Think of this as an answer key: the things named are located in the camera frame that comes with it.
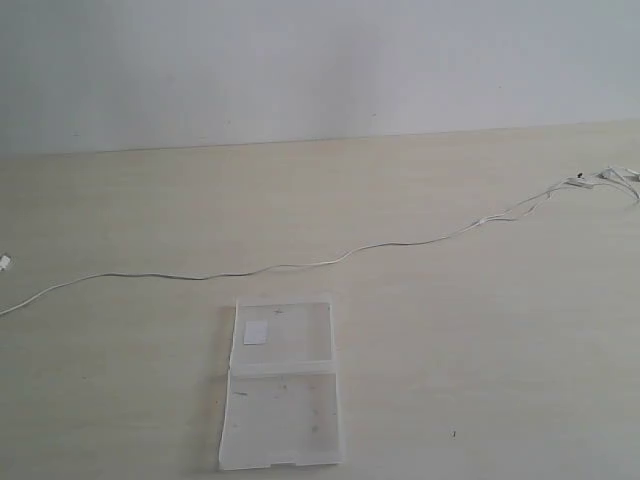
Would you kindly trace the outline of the white sticker in case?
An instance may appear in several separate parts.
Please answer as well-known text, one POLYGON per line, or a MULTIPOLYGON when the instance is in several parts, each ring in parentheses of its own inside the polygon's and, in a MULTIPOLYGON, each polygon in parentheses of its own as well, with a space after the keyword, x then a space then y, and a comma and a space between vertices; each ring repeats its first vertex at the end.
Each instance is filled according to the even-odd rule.
POLYGON ((248 346, 264 345, 268 339, 268 322, 264 320, 245 323, 243 344, 248 346))

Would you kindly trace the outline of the white wired earphones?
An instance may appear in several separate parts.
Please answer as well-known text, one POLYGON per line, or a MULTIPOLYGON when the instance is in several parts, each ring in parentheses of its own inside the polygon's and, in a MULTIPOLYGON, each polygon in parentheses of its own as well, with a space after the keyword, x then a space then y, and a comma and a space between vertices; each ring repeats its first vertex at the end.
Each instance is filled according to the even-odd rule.
POLYGON ((529 198, 521 200, 505 210, 480 217, 470 224, 441 235, 439 237, 420 240, 420 241, 388 241, 382 243, 365 244, 356 248, 345 251, 342 255, 333 259, 311 262, 311 263, 284 263, 269 265, 261 269, 244 272, 220 272, 209 274, 176 274, 176 273, 161 273, 161 272, 101 272, 81 276, 73 280, 52 284, 33 295, 27 297, 21 302, 5 308, 1 311, 3 317, 8 316, 16 311, 24 309, 33 303, 37 302, 41 298, 61 289, 69 288, 84 282, 98 280, 98 279, 160 279, 182 282, 208 282, 218 279, 228 278, 248 278, 261 275, 274 271, 299 271, 305 269, 316 269, 334 266, 345 262, 351 257, 360 254, 362 252, 383 249, 383 248, 412 248, 422 247, 428 245, 434 245, 445 241, 452 240, 456 237, 464 235, 470 231, 477 230, 486 224, 491 223, 514 223, 518 222, 530 215, 532 215, 543 203, 551 200, 553 195, 559 191, 564 190, 594 190, 596 188, 611 188, 620 191, 633 199, 633 202, 637 204, 639 202, 639 173, 627 167, 622 166, 608 166, 598 172, 586 174, 580 172, 572 177, 565 177, 556 184, 548 187, 546 190, 533 195, 529 198))

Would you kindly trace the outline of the clear plastic storage case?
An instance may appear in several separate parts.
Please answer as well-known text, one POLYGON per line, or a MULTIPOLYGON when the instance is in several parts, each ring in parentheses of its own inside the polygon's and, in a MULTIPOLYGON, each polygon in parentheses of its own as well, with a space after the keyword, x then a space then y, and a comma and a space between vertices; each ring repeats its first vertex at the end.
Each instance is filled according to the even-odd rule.
POLYGON ((338 465, 344 457, 330 296, 238 299, 220 469, 338 465), (245 323, 255 320, 268 322, 267 342, 244 345, 245 323))

